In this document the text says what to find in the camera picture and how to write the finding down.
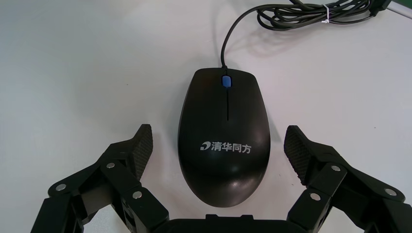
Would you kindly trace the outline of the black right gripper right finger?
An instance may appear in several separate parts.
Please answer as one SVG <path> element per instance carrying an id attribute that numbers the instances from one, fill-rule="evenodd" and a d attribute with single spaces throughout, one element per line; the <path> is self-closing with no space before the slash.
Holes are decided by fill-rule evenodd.
<path id="1" fill-rule="evenodd" d="M 395 187 L 353 168 L 332 147 L 309 140 L 296 125 L 287 127 L 284 152 L 309 194 L 326 204 L 313 221 L 290 211 L 288 219 L 318 231 L 330 209 L 343 211 L 366 233 L 410 233 L 412 207 Z"/>

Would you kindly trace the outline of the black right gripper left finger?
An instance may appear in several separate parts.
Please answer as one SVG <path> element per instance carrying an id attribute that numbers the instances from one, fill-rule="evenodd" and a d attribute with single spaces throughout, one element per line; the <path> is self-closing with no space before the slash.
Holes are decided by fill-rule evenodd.
<path id="1" fill-rule="evenodd" d="M 111 206 L 130 232 L 153 233 L 169 212 L 140 181 L 152 152 L 152 128 L 143 124 L 131 139 L 111 144 L 95 163 L 53 184 L 32 232 L 81 233 Z"/>

